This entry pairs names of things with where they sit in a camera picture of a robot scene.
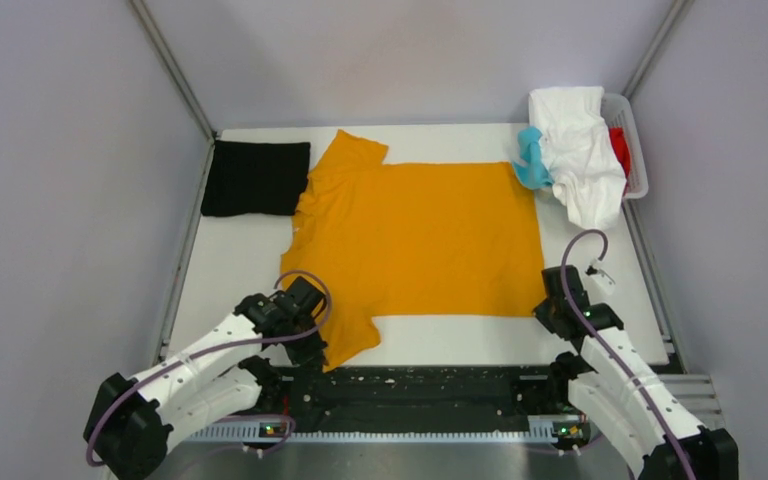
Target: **folded black cloth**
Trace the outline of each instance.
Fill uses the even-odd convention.
[[[293,215],[309,169],[310,143],[217,141],[201,214]]]

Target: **red cloth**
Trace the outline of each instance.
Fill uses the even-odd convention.
[[[614,127],[610,129],[611,146],[614,147],[614,154],[625,172],[625,178],[631,172],[631,152],[628,150],[628,143],[625,141],[625,134],[622,128]]]

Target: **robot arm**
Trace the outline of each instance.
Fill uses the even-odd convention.
[[[281,343],[294,365],[321,369],[326,344],[313,310],[327,308],[325,303],[326,294],[301,277],[286,292],[246,297],[163,363],[127,380],[118,373],[105,380],[84,439],[119,480],[144,479],[184,439],[251,409],[264,389],[280,381],[257,357],[264,344]]]
[[[610,307],[590,305],[575,267],[566,268],[571,299],[610,349],[597,341],[571,311],[561,288],[560,267],[543,271],[547,299],[535,314],[550,332],[573,344],[578,355],[563,353],[550,366],[553,396],[577,408],[599,427],[625,459],[635,478],[688,478],[666,439],[658,414],[684,450],[695,478],[738,478],[737,445],[724,429],[708,430],[667,390],[638,355]],[[617,359],[629,367],[629,376]],[[649,406],[643,391],[653,400]]]

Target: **yellow cloth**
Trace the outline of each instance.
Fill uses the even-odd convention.
[[[382,165],[386,154],[340,130],[293,217],[281,271],[313,272],[333,296],[325,371],[380,343],[374,316],[529,317],[545,296],[534,197],[507,162]]]

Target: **white plastic basket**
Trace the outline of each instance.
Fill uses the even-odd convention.
[[[623,200],[643,198],[649,192],[649,180],[646,179],[646,166],[643,165],[643,151],[640,149],[640,137],[634,125],[631,103],[622,95],[606,93],[602,97],[602,118],[608,127],[622,127],[628,150],[631,153],[631,171],[628,174],[628,190]]]

